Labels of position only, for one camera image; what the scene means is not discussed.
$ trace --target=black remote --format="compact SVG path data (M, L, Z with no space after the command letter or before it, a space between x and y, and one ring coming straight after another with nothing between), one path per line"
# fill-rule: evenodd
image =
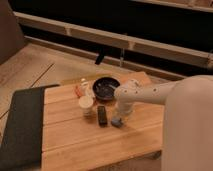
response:
M107 116L106 116L105 106L98 106L97 112L98 112L98 123L99 123L99 125L100 126L106 126L107 125Z

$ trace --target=wooden floor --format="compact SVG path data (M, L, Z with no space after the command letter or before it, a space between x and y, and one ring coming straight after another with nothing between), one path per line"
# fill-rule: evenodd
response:
M4 132L8 109L15 90L48 84L60 84L62 80L85 77L93 74L126 74L132 71L101 64L61 51L28 44L19 53L0 66L0 134ZM151 77L154 82L166 80ZM160 170L160 160L137 158L109 166L108 170Z
M193 2L193 0L159 0L163 2L172 2L177 4L189 4L189 1ZM194 0L196 1L194 5L200 6L200 7L210 7L212 0Z

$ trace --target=dark gray mat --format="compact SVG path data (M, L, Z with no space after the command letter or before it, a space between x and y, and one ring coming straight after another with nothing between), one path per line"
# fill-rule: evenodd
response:
M44 90L53 86L57 85L13 94L0 148L0 171L41 162Z

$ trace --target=white cup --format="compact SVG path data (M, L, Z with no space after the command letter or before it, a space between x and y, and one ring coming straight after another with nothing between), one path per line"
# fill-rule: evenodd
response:
M79 99L78 104L82 109L84 116L89 116L92 114L93 103L94 103L93 98L89 96L82 96Z

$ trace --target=wooden table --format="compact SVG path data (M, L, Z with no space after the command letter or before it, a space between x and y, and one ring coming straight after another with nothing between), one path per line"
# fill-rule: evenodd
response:
M135 78L150 84L144 72L117 79ZM135 103L122 128L111 126L114 102L107 106L109 124L101 128L94 115L83 117L74 93L76 84L47 89L43 122L43 171L91 170L161 150L163 106Z

